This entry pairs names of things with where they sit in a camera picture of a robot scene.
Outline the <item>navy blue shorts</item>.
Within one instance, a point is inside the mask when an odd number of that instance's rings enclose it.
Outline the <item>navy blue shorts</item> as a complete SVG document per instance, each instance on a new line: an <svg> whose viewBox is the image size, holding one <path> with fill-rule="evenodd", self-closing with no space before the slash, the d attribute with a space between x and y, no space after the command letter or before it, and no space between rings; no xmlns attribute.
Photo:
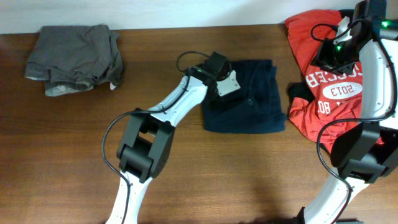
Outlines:
<svg viewBox="0 0 398 224"><path fill-rule="evenodd" d="M240 89L202 104L204 129L215 133L269 134L285 130L272 60L232 63Z"/></svg>

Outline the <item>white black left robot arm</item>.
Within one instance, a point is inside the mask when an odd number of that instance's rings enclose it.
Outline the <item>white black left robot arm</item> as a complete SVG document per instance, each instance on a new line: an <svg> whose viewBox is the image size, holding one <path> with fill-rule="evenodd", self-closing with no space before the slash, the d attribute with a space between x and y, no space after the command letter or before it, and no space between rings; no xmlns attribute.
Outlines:
<svg viewBox="0 0 398 224"><path fill-rule="evenodd" d="M226 96L240 88L234 70L218 80L204 68L190 67L178 86L159 104L119 115L127 117L118 146L119 166L105 164L119 178L119 188L107 223L137 223L139 209L150 182L163 170L172 147L175 129L191 109L202 103L210 88L215 96Z"/></svg>

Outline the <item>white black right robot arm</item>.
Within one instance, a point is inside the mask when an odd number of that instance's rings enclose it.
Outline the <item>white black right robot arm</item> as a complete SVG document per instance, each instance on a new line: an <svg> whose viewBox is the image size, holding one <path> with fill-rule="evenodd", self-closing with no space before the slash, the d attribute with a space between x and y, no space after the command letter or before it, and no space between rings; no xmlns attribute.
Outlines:
<svg viewBox="0 0 398 224"><path fill-rule="evenodd" d="M337 223L356 194L397 167L397 23L368 16L341 27L335 38L321 41L311 64L339 78L352 75L360 62L361 113L330 121L318 132L319 141L336 124L354 124L333 144L330 176L297 223Z"/></svg>

